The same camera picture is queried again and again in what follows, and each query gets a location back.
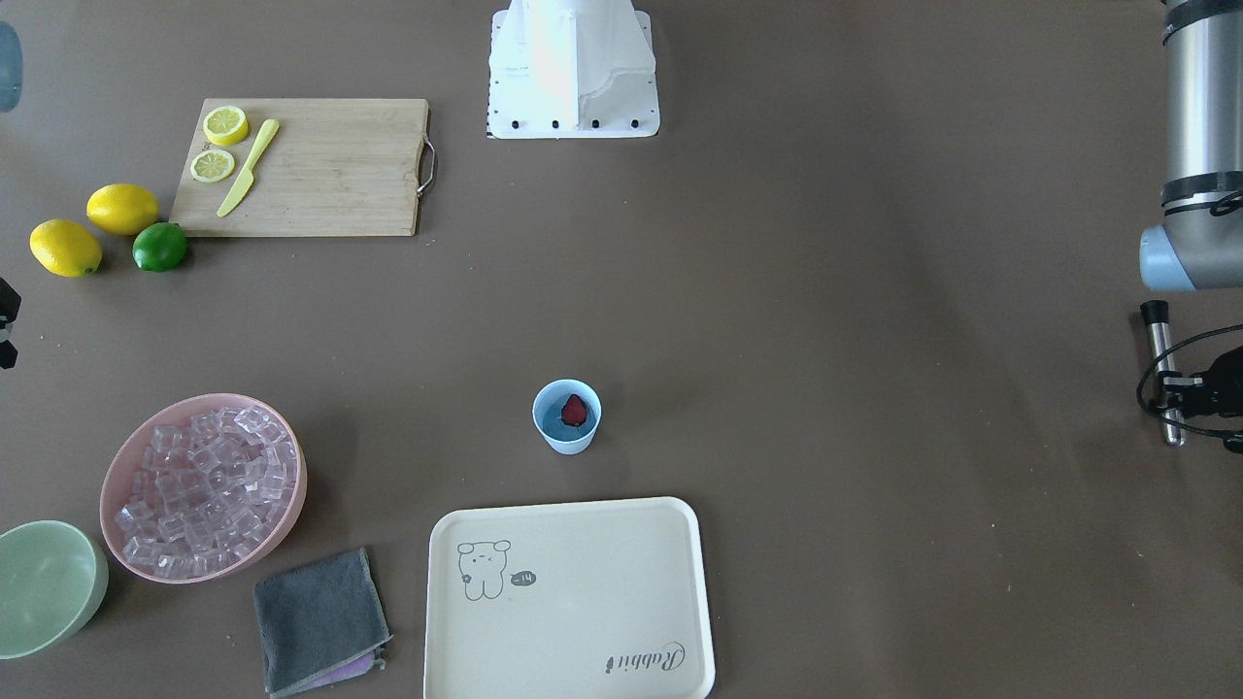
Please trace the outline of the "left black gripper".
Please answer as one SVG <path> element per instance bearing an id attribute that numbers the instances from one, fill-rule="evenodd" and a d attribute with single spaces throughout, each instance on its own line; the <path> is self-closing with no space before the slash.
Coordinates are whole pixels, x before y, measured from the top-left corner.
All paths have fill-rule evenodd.
<path id="1" fill-rule="evenodd" d="M 1154 410 L 1158 415 L 1242 415 L 1242 350 L 1219 354 L 1206 372 L 1182 376 L 1161 371 L 1156 376 Z"/>

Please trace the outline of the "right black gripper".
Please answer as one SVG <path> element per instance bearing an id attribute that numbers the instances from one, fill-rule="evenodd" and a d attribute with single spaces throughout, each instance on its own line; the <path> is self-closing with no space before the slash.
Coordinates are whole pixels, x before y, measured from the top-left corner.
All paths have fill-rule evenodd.
<path id="1" fill-rule="evenodd" d="M 17 322 L 22 299 L 17 291 L 0 279 L 1 289 L 1 369 L 12 369 L 17 364 L 17 346 L 12 345 L 12 323 Z"/>

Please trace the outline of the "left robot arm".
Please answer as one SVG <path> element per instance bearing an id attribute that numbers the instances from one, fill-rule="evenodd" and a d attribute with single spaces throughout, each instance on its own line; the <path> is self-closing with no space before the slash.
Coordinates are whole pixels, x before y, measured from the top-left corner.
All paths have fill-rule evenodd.
<path id="1" fill-rule="evenodd" d="M 1152 291 L 1231 290 L 1242 279 L 1242 5 L 1163 2 L 1168 78 L 1167 177 L 1162 221 L 1145 230 L 1139 270 Z M 1241 417 L 1241 350 L 1207 369 L 1177 371 L 1168 306 L 1146 301 L 1140 315 L 1151 357 L 1135 389 L 1168 447 L 1195 433 L 1193 417 Z"/>

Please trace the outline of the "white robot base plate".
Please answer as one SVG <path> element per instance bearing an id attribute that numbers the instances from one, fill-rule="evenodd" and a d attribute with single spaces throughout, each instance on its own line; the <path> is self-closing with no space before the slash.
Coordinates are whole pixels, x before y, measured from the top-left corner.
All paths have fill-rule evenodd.
<path id="1" fill-rule="evenodd" d="M 660 131 L 653 20 L 633 2 L 511 1 L 488 27 L 488 137 L 622 139 Z"/>

